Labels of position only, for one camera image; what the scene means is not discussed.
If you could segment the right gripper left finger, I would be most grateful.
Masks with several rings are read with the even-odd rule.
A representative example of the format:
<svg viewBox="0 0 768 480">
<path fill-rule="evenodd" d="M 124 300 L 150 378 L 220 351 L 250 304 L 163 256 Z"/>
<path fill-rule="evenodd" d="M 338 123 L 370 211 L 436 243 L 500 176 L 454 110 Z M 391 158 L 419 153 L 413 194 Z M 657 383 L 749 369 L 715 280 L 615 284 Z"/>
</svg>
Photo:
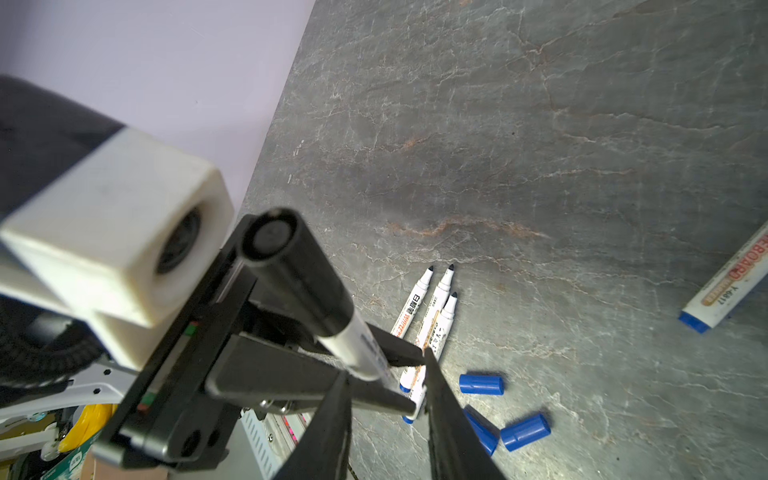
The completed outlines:
<svg viewBox="0 0 768 480">
<path fill-rule="evenodd" d="M 351 438 L 352 395 L 347 373 L 339 373 L 275 479 L 344 479 Z"/>
</svg>

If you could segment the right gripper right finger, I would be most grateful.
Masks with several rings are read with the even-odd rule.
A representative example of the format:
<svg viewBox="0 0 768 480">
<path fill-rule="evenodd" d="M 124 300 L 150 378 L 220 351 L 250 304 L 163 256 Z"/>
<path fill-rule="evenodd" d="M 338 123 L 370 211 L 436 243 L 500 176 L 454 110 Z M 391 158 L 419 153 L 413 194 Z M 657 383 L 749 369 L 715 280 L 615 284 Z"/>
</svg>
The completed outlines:
<svg viewBox="0 0 768 480">
<path fill-rule="evenodd" d="M 430 348 L 424 352 L 432 479 L 505 479 L 481 445 Z"/>
</svg>

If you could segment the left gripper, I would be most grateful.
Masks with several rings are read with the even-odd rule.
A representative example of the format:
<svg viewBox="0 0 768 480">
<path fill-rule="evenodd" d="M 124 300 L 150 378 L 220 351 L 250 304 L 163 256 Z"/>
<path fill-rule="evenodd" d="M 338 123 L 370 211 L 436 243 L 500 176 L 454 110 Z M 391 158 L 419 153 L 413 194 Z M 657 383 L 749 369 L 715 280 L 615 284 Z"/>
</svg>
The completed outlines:
<svg viewBox="0 0 768 480">
<path fill-rule="evenodd" d="M 252 218 L 239 221 L 100 433 L 97 459 L 123 470 L 213 470 L 226 458 L 240 417 L 234 405 L 272 400 L 311 409 L 339 376 L 356 408 L 413 411 L 415 404 L 395 389 L 280 346 L 296 335 L 297 324 L 237 255 Z"/>
</svg>

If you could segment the black pen cap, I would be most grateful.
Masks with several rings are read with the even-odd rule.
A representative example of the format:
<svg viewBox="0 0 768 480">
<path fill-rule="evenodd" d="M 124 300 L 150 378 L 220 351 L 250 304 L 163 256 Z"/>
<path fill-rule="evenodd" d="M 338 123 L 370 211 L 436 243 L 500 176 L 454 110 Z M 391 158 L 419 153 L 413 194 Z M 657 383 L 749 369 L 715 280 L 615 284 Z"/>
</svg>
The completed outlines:
<svg viewBox="0 0 768 480">
<path fill-rule="evenodd" d="M 237 252 L 284 308 L 313 335 L 340 334 L 351 322 L 351 296 L 298 211 L 279 207 L 243 217 Z"/>
</svg>

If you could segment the white marker black ink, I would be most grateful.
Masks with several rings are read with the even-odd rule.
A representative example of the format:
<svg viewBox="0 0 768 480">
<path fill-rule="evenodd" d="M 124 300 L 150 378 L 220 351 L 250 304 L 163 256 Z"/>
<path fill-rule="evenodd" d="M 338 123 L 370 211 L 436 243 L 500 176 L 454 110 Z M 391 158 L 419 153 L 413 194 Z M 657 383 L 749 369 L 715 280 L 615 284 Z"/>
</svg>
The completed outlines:
<svg viewBox="0 0 768 480">
<path fill-rule="evenodd" d="M 386 356 L 373 336 L 371 328 L 357 312 L 339 333 L 318 337 L 318 341 L 356 378 L 378 382 L 389 390 L 397 389 Z"/>
</svg>

